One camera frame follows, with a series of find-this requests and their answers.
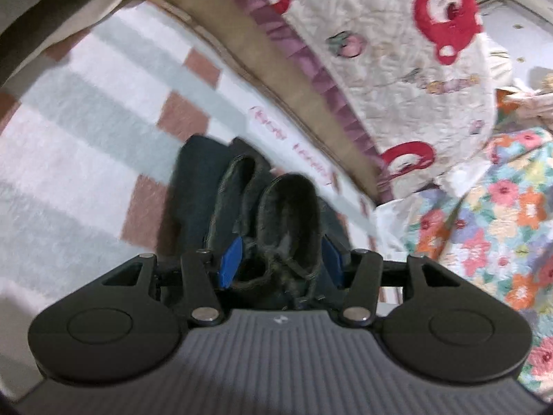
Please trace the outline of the dark blue denim jeans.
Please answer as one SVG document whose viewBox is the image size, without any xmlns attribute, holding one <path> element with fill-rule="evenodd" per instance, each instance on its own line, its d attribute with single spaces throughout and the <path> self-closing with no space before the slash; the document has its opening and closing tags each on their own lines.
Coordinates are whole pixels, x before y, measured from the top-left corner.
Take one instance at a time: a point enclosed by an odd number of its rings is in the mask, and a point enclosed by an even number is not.
<svg viewBox="0 0 553 415">
<path fill-rule="evenodd" d="M 230 144 L 201 136 L 181 148 L 171 178 L 168 216 L 176 254 L 209 250 L 207 265 L 222 308 L 337 309 L 346 292 L 330 279 L 321 238 L 336 236 L 348 250 L 340 218 L 306 176 L 275 176 L 268 160 L 244 140 Z M 244 242 L 243 260 L 229 288 L 217 282 L 220 256 Z"/>
</svg>

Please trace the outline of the floral patterned quilt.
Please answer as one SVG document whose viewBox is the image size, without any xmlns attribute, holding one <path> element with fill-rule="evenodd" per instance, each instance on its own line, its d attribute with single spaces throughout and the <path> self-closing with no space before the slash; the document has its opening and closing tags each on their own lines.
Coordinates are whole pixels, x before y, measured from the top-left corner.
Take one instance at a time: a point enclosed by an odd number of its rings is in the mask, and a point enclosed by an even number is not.
<svg viewBox="0 0 553 415">
<path fill-rule="evenodd" d="M 412 196 L 402 243 L 508 304 L 532 327 L 520 381 L 552 398 L 552 136 L 543 128 L 501 133 L 491 168 L 468 193 Z"/>
</svg>

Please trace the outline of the checked Happy dog blanket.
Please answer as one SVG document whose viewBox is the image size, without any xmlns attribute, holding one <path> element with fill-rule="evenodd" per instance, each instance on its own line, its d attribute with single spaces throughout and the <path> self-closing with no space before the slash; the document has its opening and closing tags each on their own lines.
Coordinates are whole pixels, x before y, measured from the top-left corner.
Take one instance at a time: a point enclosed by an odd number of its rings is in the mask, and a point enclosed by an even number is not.
<svg viewBox="0 0 553 415">
<path fill-rule="evenodd" d="M 147 1 L 54 45 L 1 90 L 1 390 L 40 380 L 39 311 L 141 252 L 165 252 L 174 164 L 200 134 L 308 175 L 356 247 L 373 204 L 266 96 Z"/>
</svg>

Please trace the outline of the white quilt with red bears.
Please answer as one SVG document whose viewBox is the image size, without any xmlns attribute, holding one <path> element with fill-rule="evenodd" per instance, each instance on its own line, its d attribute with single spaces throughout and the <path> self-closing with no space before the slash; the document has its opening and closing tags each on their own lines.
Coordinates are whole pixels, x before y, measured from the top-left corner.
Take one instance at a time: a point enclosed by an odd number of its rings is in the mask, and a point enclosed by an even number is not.
<svg viewBox="0 0 553 415">
<path fill-rule="evenodd" d="M 405 198 L 462 196 L 490 167 L 490 41 L 475 0 L 235 0 L 304 73 Z"/>
</svg>

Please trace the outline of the beige mattress edge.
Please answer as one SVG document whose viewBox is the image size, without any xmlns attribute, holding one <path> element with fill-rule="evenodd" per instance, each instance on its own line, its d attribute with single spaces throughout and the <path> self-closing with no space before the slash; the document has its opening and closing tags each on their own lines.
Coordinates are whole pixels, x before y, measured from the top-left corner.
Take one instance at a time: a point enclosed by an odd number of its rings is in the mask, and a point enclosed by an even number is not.
<svg viewBox="0 0 553 415">
<path fill-rule="evenodd" d="M 268 0 L 156 0 L 215 47 L 369 198 L 393 198 L 373 140 L 330 73 Z"/>
</svg>

